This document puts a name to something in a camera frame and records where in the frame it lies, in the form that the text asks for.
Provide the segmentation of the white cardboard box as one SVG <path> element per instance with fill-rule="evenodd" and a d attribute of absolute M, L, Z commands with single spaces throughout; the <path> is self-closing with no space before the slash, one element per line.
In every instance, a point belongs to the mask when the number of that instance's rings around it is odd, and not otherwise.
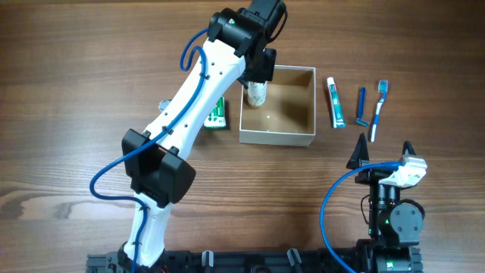
<path fill-rule="evenodd" d="M 315 138 L 316 70 L 277 65 L 260 108 L 247 104 L 242 90 L 239 141 L 276 146 L 309 146 Z"/>

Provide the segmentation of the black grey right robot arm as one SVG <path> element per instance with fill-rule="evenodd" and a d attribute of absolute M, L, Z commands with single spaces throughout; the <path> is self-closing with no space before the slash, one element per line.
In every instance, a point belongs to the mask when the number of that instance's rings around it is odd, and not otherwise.
<path fill-rule="evenodd" d="M 369 187 L 369 239 L 360 239 L 343 256 L 355 272 L 422 272 L 420 232 L 425 211 L 412 199 L 402 199 L 401 192 L 415 187 L 427 173 L 427 163 L 415 154 L 409 141 L 403 143 L 402 157 L 397 165 L 371 166 L 367 140 L 358 138 L 346 167 L 357 170 L 357 184 Z"/>

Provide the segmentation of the green white soap box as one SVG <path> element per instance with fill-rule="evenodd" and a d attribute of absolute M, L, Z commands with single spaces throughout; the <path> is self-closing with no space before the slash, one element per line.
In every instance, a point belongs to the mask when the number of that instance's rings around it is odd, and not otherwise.
<path fill-rule="evenodd" d="M 225 105 L 226 101 L 222 96 L 215 104 L 209 116 L 205 119 L 204 128 L 219 130 L 227 127 Z"/>

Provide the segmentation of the white floral lotion tube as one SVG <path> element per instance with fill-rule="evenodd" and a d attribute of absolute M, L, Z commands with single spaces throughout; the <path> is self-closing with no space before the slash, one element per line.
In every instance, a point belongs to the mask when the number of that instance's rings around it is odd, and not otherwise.
<path fill-rule="evenodd" d="M 264 83 L 256 83 L 256 82 L 249 82 L 248 83 L 248 94 L 247 94 L 247 102 L 250 107 L 253 108 L 260 108 L 263 106 L 266 95 L 267 95 L 267 86 L 266 82 Z"/>

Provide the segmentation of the blue mouthwash bottle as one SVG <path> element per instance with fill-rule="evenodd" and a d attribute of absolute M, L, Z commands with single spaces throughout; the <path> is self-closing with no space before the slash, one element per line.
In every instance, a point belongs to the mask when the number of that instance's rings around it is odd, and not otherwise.
<path fill-rule="evenodd" d="M 159 108 L 160 112 L 163 112 L 169 106 L 170 103 L 171 103 L 171 100 L 170 99 L 162 100 L 158 104 L 158 108 Z"/>

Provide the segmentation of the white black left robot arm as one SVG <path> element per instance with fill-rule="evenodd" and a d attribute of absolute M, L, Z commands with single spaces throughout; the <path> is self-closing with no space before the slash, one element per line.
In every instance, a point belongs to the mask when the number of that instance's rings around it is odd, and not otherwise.
<path fill-rule="evenodd" d="M 163 271 L 164 233 L 173 205 L 191 187 L 196 171 L 187 163 L 195 138 L 217 101 L 236 81 L 243 86 L 272 80 L 277 52 L 268 48 L 284 28 L 282 1 L 253 1 L 215 13 L 203 45 L 187 44 L 180 67 L 188 72 L 163 112 L 142 133 L 128 130 L 121 145 L 136 200 L 130 239 L 118 252 L 131 272 Z"/>

